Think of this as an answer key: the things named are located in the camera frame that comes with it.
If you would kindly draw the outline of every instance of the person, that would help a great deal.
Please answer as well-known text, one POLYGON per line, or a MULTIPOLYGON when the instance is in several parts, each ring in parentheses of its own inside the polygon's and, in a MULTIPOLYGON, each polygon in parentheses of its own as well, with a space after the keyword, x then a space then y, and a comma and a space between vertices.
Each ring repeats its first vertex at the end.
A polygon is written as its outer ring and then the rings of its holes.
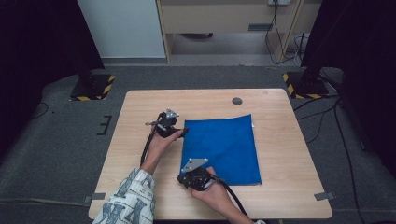
MULTIPOLYGON (((111 195, 101 211, 93 221, 96 223, 152 223, 154 219, 155 198, 153 190, 155 181, 152 177, 166 149, 176 141, 181 131, 173 133, 169 137, 162 138, 154 134, 149 146, 146 159, 140 168, 133 169, 121 183, 116 192, 111 195)), ((212 167, 207 171, 215 175, 212 167)), ((230 223, 254 223, 245 216, 232 202, 227 190, 214 182, 204 191, 189 189, 191 196, 202 200, 210 208, 224 216, 230 223)), ((259 220, 256 224, 265 224, 259 220)))

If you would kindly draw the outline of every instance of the blue cloth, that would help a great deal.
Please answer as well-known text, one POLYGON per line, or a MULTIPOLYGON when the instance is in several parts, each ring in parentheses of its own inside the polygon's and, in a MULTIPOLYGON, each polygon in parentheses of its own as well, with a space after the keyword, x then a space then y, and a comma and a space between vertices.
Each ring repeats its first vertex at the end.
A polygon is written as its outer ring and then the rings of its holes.
POLYGON ((251 115, 234 119, 186 120, 180 169, 189 159, 209 159, 228 185, 260 184, 251 115))

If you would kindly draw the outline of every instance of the person's right hand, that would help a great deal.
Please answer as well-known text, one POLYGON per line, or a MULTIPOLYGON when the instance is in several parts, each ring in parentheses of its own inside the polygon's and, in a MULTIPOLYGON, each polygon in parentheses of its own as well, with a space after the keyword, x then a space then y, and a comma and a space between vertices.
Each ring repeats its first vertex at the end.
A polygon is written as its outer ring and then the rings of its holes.
MULTIPOLYGON (((206 169, 210 174, 216 175, 213 167, 206 169)), ((212 183, 209 188, 204 191, 191 189, 192 197, 200 199, 206 203, 210 208, 220 213, 227 218, 230 223, 253 223, 247 216, 245 216, 231 201, 227 190, 218 182, 212 183)))

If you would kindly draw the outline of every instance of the yellow and black hazard tape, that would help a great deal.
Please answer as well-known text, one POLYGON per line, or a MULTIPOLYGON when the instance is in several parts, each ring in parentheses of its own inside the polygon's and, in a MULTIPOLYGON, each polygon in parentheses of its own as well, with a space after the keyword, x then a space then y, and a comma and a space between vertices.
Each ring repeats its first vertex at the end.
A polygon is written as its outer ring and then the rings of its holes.
POLYGON ((72 100, 72 101, 104 100, 104 99, 106 99, 108 93, 110 92, 111 86, 113 85, 114 78, 116 78, 116 76, 110 76, 108 78, 106 87, 104 88, 103 93, 101 95, 96 95, 96 96, 80 95, 77 97, 72 97, 72 98, 70 98, 70 100, 72 100))
POLYGON ((329 94, 297 94, 294 91, 294 88, 290 82, 290 78, 288 74, 283 74, 283 80, 285 81, 286 86, 288 87, 288 91, 291 99, 318 99, 329 96, 329 94))

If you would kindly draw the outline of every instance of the table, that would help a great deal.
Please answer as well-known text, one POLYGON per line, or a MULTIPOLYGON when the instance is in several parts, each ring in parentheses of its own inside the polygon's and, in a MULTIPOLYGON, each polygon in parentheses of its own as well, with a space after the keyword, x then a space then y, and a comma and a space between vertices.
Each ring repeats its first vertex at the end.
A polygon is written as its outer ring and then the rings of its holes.
MULTIPOLYGON (((89 211, 95 218, 106 199, 133 168, 149 136, 150 126, 167 107, 185 119, 222 119, 252 115, 253 132, 262 185, 232 186, 250 218, 328 218, 328 200, 317 201, 323 187, 307 149, 289 97, 281 89, 129 91, 125 97, 96 193, 89 211), (242 99, 234 105, 233 98, 242 99)), ((183 139, 177 139, 162 158, 154 174, 157 187, 155 219, 223 219, 204 203, 193 199, 180 185, 183 139)))
MULTIPOLYGON (((173 34, 266 32, 275 14, 266 0, 156 1, 168 62, 173 34)), ((268 45, 277 61, 283 60, 293 34, 311 31, 320 5, 321 0, 290 0, 289 5, 277 7, 280 40, 275 27, 268 32, 268 45)))

